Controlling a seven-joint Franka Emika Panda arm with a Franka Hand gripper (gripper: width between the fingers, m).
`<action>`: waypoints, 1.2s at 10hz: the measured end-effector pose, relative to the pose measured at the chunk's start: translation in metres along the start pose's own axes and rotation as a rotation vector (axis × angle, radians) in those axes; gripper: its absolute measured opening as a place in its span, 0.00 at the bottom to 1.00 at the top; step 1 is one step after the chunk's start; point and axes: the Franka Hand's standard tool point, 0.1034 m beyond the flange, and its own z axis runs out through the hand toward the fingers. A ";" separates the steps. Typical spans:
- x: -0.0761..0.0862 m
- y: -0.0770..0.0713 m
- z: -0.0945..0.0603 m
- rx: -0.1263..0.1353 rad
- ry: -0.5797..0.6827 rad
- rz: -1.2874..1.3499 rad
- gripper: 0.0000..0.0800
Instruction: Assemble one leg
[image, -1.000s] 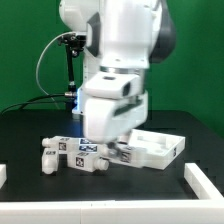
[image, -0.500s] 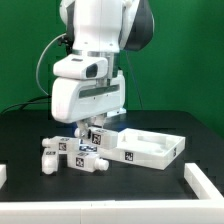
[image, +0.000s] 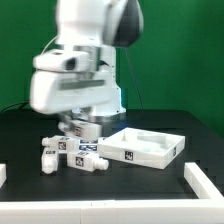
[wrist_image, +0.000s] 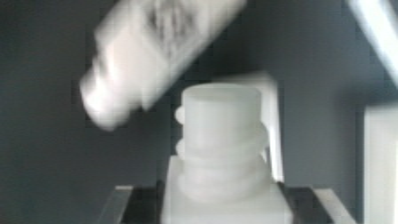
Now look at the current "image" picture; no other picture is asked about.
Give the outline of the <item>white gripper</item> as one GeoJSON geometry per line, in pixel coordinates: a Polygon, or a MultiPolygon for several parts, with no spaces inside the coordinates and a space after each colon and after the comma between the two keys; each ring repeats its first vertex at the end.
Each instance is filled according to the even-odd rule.
{"type": "Polygon", "coordinates": [[[93,115],[114,115],[121,109],[121,98],[113,72],[86,78],[81,73],[38,71],[31,80],[30,105],[43,114],[91,107],[93,115]]]}

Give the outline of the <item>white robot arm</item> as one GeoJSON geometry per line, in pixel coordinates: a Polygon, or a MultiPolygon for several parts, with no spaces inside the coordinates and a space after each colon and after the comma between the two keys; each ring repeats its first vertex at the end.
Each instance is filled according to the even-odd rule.
{"type": "Polygon", "coordinates": [[[30,105],[89,121],[125,115],[116,84],[116,50],[143,31],[138,0],[57,0],[56,49],[33,59],[30,105]]]}

